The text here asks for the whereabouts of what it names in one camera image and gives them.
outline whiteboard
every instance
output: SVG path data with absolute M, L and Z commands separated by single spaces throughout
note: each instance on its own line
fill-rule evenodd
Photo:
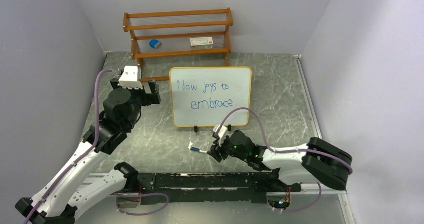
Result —
M 250 107 L 252 70 L 246 66 L 174 67 L 169 83 L 177 127 L 215 126 L 231 110 Z M 239 110 L 225 124 L 242 126 L 248 122 L 249 112 Z

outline cable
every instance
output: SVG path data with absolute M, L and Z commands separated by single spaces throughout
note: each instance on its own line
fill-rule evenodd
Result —
M 266 136 L 265 136 L 265 130 L 264 130 L 264 127 L 262 126 L 262 122 L 259 120 L 259 116 L 256 114 L 256 113 L 254 113 L 254 111 L 253 110 L 251 110 L 250 108 L 247 108 L 247 107 L 239 107 L 239 108 L 235 108 L 235 109 L 233 109 L 232 111 L 230 111 L 230 113 L 228 113 L 228 115 L 226 115 L 226 117 L 224 118 L 224 120 L 222 121 L 222 123 L 221 123 L 221 125 L 219 126 L 219 128 L 218 128 L 218 130 L 216 131 L 216 133 L 219 133 L 220 131 L 221 131 L 221 128 L 224 126 L 224 123 L 225 123 L 225 121 L 235 112 L 235 111 L 238 111 L 238 110 L 248 110 L 248 111 L 250 111 L 250 113 L 252 113 L 255 117 L 256 117 L 256 120 L 258 120 L 258 123 L 259 123 L 259 126 L 260 126 L 260 130 L 262 131 L 262 137 L 264 138 L 263 139 L 263 141 L 264 141 L 264 143 L 265 143 L 265 145 L 267 146 L 267 148 L 271 151 L 271 152 L 273 152 L 273 153 L 277 153 L 277 154 L 288 154 L 288 153 L 296 153 L 296 152 L 310 152 L 310 153 L 314 153 L 314 154 L 319 154 L 319 155 L 322 155 L 322 156 L 325 156 L 325 157 L 328 157 L 328 158 L 331 158 L 331 159 L 333 159 L 333 160 L 336 160 L 336 161 L 338 161 L 338 162 L 340 162 L 341 164 L 343 164 L 344 166 L 346 166 L 346 168 L 349 170 L 349 173 L 350 174 L 352 174 L 354 171 L 353 171 L 353 169 L 352 169 L 352 167 L 351 167 L 351 165 L 349 165 L 346 161 L 344 161 L 344 160 L 342 160 L 342 159 L 340 159 L 340 158 L 338 158 L 338 157 L 336 157 L 336 156 L 333 156 L 333 155 L 330 155 L 330 154 L 328 154 L 328 153 L 325 153 L 325 152 L 322 152 L 322 151 L 319 151 L 319 150 L 310 150 L 310 149 L 294 149 L 294 150 L 274 150 L 269 144 L 268 144 L 268 141 L 267 141 L 267 139 L 266 139 Z
M 311 203 L 311 204 L 309 204 L 309 205 L 306 205 L 306 206 L 304 206 L 304 207 L 302 207 L 302 208 L 299 208 L 299 209 L 294 209 L 294 210 L 284 210 L 283 211 L 283 213 L 296 213 L 296 212 L 301 212 L 301 211 L 304 211 L 304 210 L 306 210 L 306 209 L 309 209 L 309 208 L 311 208 L 313 205 L 315 205 L 320 199 L 321 199 L 321 196 L 323 195 L 323 191 L 322 191 L 322 187 L 321 187 L 321 184 L 319 183 L 319 182 L 317 182 L 317 184 L 318 184 L 318 187 L 319 187 L 319 189 L 320 189 L 320 191 L 319 191 L 319 193 L 318 193 L 318 197 Z
M 125 215 L 133 215 L 133 216 L 145 216 L 145 215 L 151 215 L 151 214 L 155 214 L 155 213 L 157 213 L 157 212 L 159 212 L 159 211 L 161 211 L 161 210 L 163 210 L 163 209 L 165 209 L 165 207 L 167 207 L 168 206 L 168 204 L 169 204 L 169 196 L 167 195 L 167 194 L 165 194 L 165 193 L 150 193 L 150 194 L 142 194 L 142 195 L 126 195 L 126 194 L 120 194 L 120 193 L 113 193 L 112 195 L 115 195 L 115 196 L 119 196 L 119 197 L 132 197 L 132 198 L 136 198 L 136 197 L 148 197 L 148 196 L 155 196 L 155 195 L 159 195 L 159 196 L 164 196 L 165 198 L 166 198 L 166 203 L 161 207 L 161 208 L 159 208 L 159 209 L 157 209 L 157 210 L 154 210 L 154 211 L 151 211 L 151 212 L 147 212 L 147 213 L 131 213 L 131 212 L 126 212 L 126 211 L 123 211 L 122 209 L 120 209 L 120 207 L 119 207 L 119 203 L 118 203 L 118 198 L 116 199 L 117 201 L 117 204 L 116 204 L 116 208 L 117 208 L 117 210 L 120 212 L 120 213 L 122 213 L 122 214 L 125 214 Z
M 37 209 L 41 206 L 41 204 L 43 203 L 43 200 L 46 200 L 47 197 L 54 191 L 54 189 L 57 187 L 57 185 L 63 180 L 63 178 L 69 173 L 69 171 L 77 166 L 77 164 L 84 158 L 86 157 L 98 144 L 99 142 L 99 133 L 100 133 L 100 117 L 99 117 L 99 83 L 100 83 L 100 79 L 102 78 L 102 75 L 106 72 L 116 72 L 119 70 L 114 70 L 114 69 L 106 69 L 106 70 L 102 70 L 100 71 L 100 73 L 97 75 L 97 78 L 95 79 L 95 86 L 94 86 L 94 106 L 95 106 L 95 139 L 94 142 L 92 144 L 92 146 L 86 151 L 84 152 L 80 157 L 78 157 L 74 163 L 75 165 L 69 165 L 60 175 L 59 177 L 53 182 L 53 184 L 50 186 L 50 188 L 44 193 L 44 195 L 41 197 L 41 200 L 34 206 L 34 208 L 32 208 L 32 210 L 29 212 L 28 216 L 26 217 L 25 221 L 23 224 L 27 224 L 32 215 L 35 213 L 35 211 L 37 211 Z

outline whiteboard stand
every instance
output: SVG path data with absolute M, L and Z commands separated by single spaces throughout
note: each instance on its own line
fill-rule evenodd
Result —
M 228 125 L 228 131 L 231 131 L 231 129 L 232 129 L 232 126 Z M 194 126 L 194 131 L 195 131 L 195 133 L 198 133 L 199 127 L 197 125 Z

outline white box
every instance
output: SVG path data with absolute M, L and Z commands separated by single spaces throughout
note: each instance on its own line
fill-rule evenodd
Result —
M 196 37 L 190 38 L 191 49 L 213 49 L 214 39 L 212 37 Z

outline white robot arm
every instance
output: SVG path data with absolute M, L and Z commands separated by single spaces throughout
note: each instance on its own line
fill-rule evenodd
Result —
M 332 189 L 346 189 L 353 158 L 322 139 L 313 137 L 300 146 L 270 149 L 255 145 L 239 130 L 230 137 L 227 127 L 219 127 L 213 129 L 216 140 L 207 152 L 218 162 L 233 156 L 257 171 L 278 169 L 279 180 L 286 185 L 321 182 Z
M 161 102 L 155 81 L 149 81 L 151 93 L 146 93 L 141 84 L 141 72 L 138 66 L 125 66 L 120 77 L 110 81 L 113 90 L 103 103 L 105 110 L 99 115 L 97 145 L 93 146 L 96 126 L 92 125 L 59 173 L 39 193 L 32 198 L 22 198 L 16 204 L 22 215 L 30 215 L 33 224 L 74 223 L 106 196 L 132 190 L 137 184 L 138 172 L 123 162 L 105 178 L 77 191 L 94 168 L 126 139 L 141 117 L 141 107 Z

